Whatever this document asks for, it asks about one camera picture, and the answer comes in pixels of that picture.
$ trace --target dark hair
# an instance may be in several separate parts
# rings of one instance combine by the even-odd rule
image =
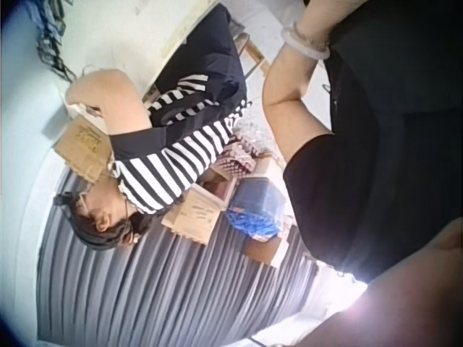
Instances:
[[[121,220],[115,226],[108,228],[104,232],[96,230],[94,222],[86,217],[79,215],[76,211],[76,201],[72,193],[65,192],[55,196],[54,205],[60,206],[66,215],[66,219],[71,224],[72,230],[81,242],[97,251],[104,251],[117,247],[121,244],[131,244],[149,230],[151,223],[156,215],[144,215],[134,213],[127,220]],[[70,211],[70,216],[66,213],[66,207]]]

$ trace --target white wall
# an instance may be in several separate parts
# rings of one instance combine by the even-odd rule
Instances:
[[[35,34],[24,6],[1,33],[0,302],[1,313],[26,342],[36,334],[36,255],[53,194],[34,183],[41,177],[46,187],[61,175],[62,162],[49,153],[66,121],[54,76],[35,50]]]

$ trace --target black and white striped sleeve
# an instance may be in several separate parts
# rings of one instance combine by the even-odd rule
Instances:
[[[143,132],[133,133],[130,147],[144,154],[114,150],[112,168],[119,190],[142,213],[152,214],[169,206],[216,161],[247,106],[243,101],[232,115],[159,150],[153,150],[153,141]],[[111,140],[114,147],[117,140]]]

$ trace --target black shirt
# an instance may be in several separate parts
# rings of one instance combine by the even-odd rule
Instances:
[[[452,34],[440,24],[372,1],[340,25],[326,61],[334,135],[308,142],[284,173],[307,248],[358,280],[462,215],[462,72],[434,40]]]

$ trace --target hand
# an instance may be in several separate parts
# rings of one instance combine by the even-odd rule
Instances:
[[[333,28],[367,0],[311,0],[297,29],[308,40],[324,43]]]

